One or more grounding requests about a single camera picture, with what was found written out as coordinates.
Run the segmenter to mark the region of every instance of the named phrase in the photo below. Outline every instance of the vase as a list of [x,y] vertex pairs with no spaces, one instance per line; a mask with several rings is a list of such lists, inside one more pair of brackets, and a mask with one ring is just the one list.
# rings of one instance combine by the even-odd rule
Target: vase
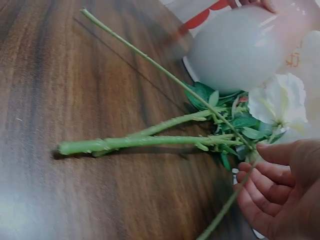
[[221,95],[250,91],[268,80],[314,30],[320,30],[315,0],[290,0],[279,14],[249,4],[210,20],[183,62],[194,81]]

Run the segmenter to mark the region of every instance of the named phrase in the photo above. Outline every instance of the green stem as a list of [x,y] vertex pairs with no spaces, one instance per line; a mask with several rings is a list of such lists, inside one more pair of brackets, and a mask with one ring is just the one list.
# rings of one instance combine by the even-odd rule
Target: green stem
[[240,141],[229,140],[234,134],[219,136],[197,137],[197,136],[141,136],[106,138],[89,141],[63,142],[59,144],[58,151],[62,155],[77,153],[92,153],[103,150],[117,150],[121,148],[141,147],[162,144],[203,144],[207,146],[226,144],[241,145]]
[[121,36],[113,32],[109,27],[104,25],[101,21],[99,21],[95,16],[93,16],[86,8],[81,9],[80,12],[88,18],[91,22],[93,22],[95,25],[115,37],[117,40],[125,44],[127,47],[132,49],[134,52],[142,56],[144,59],[146,59],[148,62],[150,62],[152,65],[154,65],[157,69],[162,71],[164,74],[166,74],[169,78],[171,78],[174,82],[176,82],[178,85],[180,85],[183,89],[185,89],[188,93],[190,93],[193,97],[195,97],[199,102],[201,102],[203,105],[207,107],[213,114],[215,114],[219,119],[221,119],[233,132],[234,134],[240,138],[240,140],[249,148],[253,149],[252,146],[244,139],[244,137],[234,128],[234,126],[231,125],[230,122],[228,122],[219,112],[217,112],[213,107],[211,107],[205,100],[202,99],[198,94],[196,94],[192,89],[187,87],[181,80],[179,80],[175,75],[173,75],[171,72],[166,70],[163,66],[161,66],[159,63],[157,63],[155,60],[153,60],[151,57],[149,57],[147,54],[136,48],[134,45],[132,45],[127,40],[123,39]]
[[[276,130],[273,131],[272,135],[268,139],[268,142],[271,143],[272,140],[277,136],[278,130],[281,129],[281,126],[278,126]],[[258,165],[262,158],[259,157],[251,166],[249,172],[245,175],[244,179],[240,183],[239,187],[235,190],[235,192],[231,195],[231,197],[228,199],[228,201],[223,205],[221,211],[218,213],[218,215],[214,218],[214,220],[211,222],[211,224],[208,226],[208,228],[196,239],[196,240],[207,240],[208,237],[211,235],[211,233],[216,229],[216,227],[219,225],[221,220],[224,218],[224,216],[227,214],[229,211],[230,207],[232,204],[235,202],[237,199],[240,191],[242,190],[243,186],[246,184],[248,181],[250,174],[252,171],[255,169],[255,167]]]
[[[215,109],[219,112],[227,110],[226,107],[215,107]],[[172,118],[168,121],[161,122],[158,125],[148,127],[142,131],[138,131],[133,134],[129,134],[127,137],[152,136],[152,135],[160,133],[166,129],[172,128],[176,125],[186,123],[189,121],[205,121],[206,117],[208,117],[210,115],[211,115],[211,112],[209,110],[204,110],[204,111],[198,111],[198,112],[192,113],[192,114],[187,114],[184,116],[178,116],[178,117]],[[94,157],[98,158],[98,157],[101,157],[101,156],[106,155],[111,152],[112,152],[112,150],[97,151],[97,152],[93,152],[92,155]]]

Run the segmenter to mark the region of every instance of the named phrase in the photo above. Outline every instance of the leaf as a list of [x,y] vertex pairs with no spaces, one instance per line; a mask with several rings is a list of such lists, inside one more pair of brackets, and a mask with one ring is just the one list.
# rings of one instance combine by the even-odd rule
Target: leaf
[[[209,101],[210,95],[214,92],[214,90],[201,82],[195,82],[194,86],[191,86],[187,83],[184,83],[187,87],[189,87],[192,91],[194,91],[197,95],[199,95],[206,102]],[[191,93],[184,90],[185,95],[189,99],[190,103],[199,111],[206,110],[206,106],[204,106],[198,99],[196,99]]]
[[274,137],[274,139],[270,142],[270,144],[274,144],[276,141],[278,141],[280,138],[282,138],[285,134],[286,134],[287,131],[284,131],[282,133],[279,133],[278,135],[276,135]]
[[[255,119],[253,116],[240,116],[232,120],[231,125],[235,128],[252,127],[259,123],[259,120]],[[227,125],[221,127],[222,131],[230,129]]]
[[220,97],[220,99],[222,100],[222,99],[229,99],[229,98],[232,98],[232,97],[237,97],[241,93],[243,93],[243,91],[237,91],[237,92],[229,94],[227,96],[222,96],[222,97]]
[[217,106],[218,102],[219,102],[219,91],[214,91],[210,95],[208,103],[211,107],[214,108],[215,106]]
[[272,135],[273,128],[274,127],[271,124],[264,123],[261,121],[257,130],[259,132],[264,133],[266,136],[270,136],[270,135]]
[[262,139],[266,136],[264,132],[257,131],[253,128],[249,128],[246,126],[243,128],[242,134],[249,139]]
[[195,146],[202,151],[205,151],[205,152],[209,151],[209,148],[200,142],[196,143]]
[[223,166],[224,166],[228,171],[231,171],[231,166],[230,166],[230,163],[229,163],[227,154],[221,153],[221,160],[222,160]]
[[227,103],[233,102],[233,101],[234,101],[234,99],[232,97],[231,98],[222,99],[222,100],[219,100],[217,106],[220,107],[223,104],[227,104]]
[[227,145],[221,145],[220,148],[222,150],[228,152],[229,154],[233,154],[233,155],[236,155],[237,157],[239,157],[238,153]]

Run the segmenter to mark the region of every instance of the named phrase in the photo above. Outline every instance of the hand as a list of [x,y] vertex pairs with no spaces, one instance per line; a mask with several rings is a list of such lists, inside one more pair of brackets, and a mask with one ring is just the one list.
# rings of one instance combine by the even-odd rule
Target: hand
[[[320,140],[259,145],[257,150],[266,161],[256,166],[237,198],[249,224],[269,240],[318,240]],[[239,165],[239,183],[250,168]]]
[[[261,2],[261,4],[272,13],[278,13],[290,0],[239,0],[242,5]],[[238,7],[236,0],[227,0],[230,7],[235,9]]]

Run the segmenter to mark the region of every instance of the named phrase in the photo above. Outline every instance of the wooden table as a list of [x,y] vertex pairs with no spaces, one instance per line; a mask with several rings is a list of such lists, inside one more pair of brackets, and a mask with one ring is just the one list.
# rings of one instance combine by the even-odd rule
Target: wooden table
[[[194,240],[232,192],[208,154],[162,146],[52,157],[61,141],[122,137],[187,112],[183,91],[83,6],[191,83],[180,60],[191,38],[157,0],[0,0],[0,239]],[[235,206],[212,239],[255,237]]]

